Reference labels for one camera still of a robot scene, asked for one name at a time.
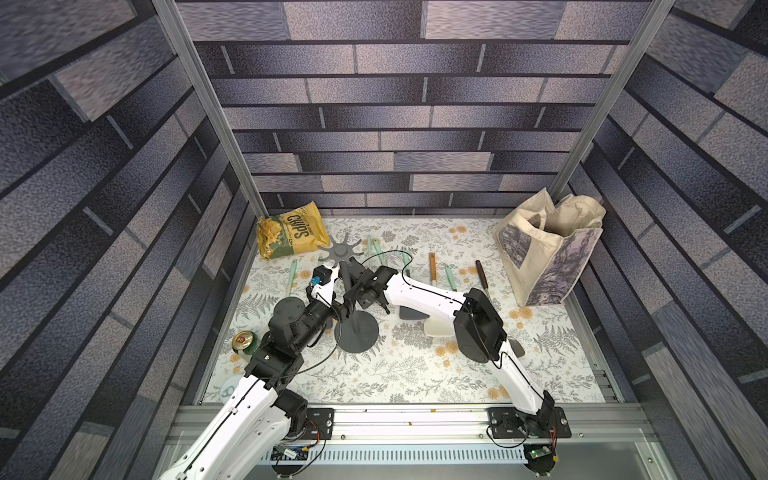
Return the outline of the green handle cream utensil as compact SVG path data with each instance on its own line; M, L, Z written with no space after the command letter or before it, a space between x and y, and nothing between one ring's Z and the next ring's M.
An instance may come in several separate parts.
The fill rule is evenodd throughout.
M385 258L383 257L383 250L381 248L380 241L377 238L373 239L373 246L376 250L377 258L380 261L381 265L386 265Z

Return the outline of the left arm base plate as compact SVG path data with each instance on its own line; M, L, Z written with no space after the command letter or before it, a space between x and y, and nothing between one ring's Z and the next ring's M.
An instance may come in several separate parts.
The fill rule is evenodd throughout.
M291 419L287 440L311 442L330 440L335 425L332 408L308 408Z

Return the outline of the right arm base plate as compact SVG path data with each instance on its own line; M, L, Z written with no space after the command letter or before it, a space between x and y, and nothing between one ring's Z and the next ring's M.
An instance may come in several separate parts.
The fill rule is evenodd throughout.
M555 437L569 439L572 437L569 421L560 407L546 410L550 413L548 420L540 414L529 415L512 407L493 407L486 410L491 436L494 439L551 439L552 430Z

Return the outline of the green handle grey turner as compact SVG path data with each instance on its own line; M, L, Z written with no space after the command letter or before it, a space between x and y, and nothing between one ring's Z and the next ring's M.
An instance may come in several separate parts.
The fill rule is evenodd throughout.
M451 290L454 291L454 292L457 292L458 291L458 286L457 286L456 280L454 278L452 268L449 265L445 265L444 266L444 271L445 271L445 275L446 275L446 278L448 280L448 283L450 285Z

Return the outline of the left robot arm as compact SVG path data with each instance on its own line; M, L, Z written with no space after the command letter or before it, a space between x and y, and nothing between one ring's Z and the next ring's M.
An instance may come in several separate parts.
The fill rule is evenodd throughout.
M331 282L308 291L308 303L287 297L275 305L234 393L162 479L243 479L284 438L304 430L307 401L287 386L304 364L302 351L355 311L354 301L336 300Z

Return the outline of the wooden handle white spatula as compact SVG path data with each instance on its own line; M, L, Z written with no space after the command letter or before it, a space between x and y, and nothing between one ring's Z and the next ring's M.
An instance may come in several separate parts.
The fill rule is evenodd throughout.
M438 295L437 262L434 253L429 254L430 283L433 288L431 295L425 295L426 313L429 317L424 323L424 333L434 338L450 338L455 336L454 318L459 304L450 298Z

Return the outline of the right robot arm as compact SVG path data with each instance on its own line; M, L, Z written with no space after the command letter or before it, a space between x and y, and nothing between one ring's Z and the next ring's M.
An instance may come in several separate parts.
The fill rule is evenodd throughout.
M415 281L393 268L381 266L373 271L356 261L340 264L345 299L362 308L373 303L381 307L407 307L428 318L425 334L447 333L468 359L487 364L508 393L515 415L531 436L549 437L556 433L557 418L552 395L527 372L519 356L522 346L508 337L503 321L484 291L472 288L467 293L444 290Z

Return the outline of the green handle grey spoon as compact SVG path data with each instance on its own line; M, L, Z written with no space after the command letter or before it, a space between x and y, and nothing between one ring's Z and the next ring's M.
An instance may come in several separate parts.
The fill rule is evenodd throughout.
M485 274L483 265L482 265L480 260L476 260L475 261L475 267L476 267L476 270L477 270L477 275L479 277L482 289L483 289L486 297L488 298L488 300L491 300L491 293L490 293L489 283L488 283L487 276ZM522 347L522 345L516 339L511 339L509 341L509 343L510 343L510 346L511 346L511 348L512 348L512 350L513 350L513 352L514 352L514 354L515 354L515 356L517 358L521 358L521 357L523 357L525 355L524 348Z

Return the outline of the grey utensil rack stand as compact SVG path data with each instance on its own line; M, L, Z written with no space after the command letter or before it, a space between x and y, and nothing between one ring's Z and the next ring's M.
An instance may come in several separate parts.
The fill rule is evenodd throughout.
M326 253L325 258L320 259L320 264L325 265L332 262L337 266L340 262L345 263L350 257L360 255L354 248L361 241L349 242L349 233L346 233L342 240L335 240L332 235L329 236L331 245L321 247L320 250ZM364 310L357 310L355 302L347 308L348 315L345 320L334 329L335 339L339 348L347 353L357 354L371 349L379 338L379 324L375 317Z

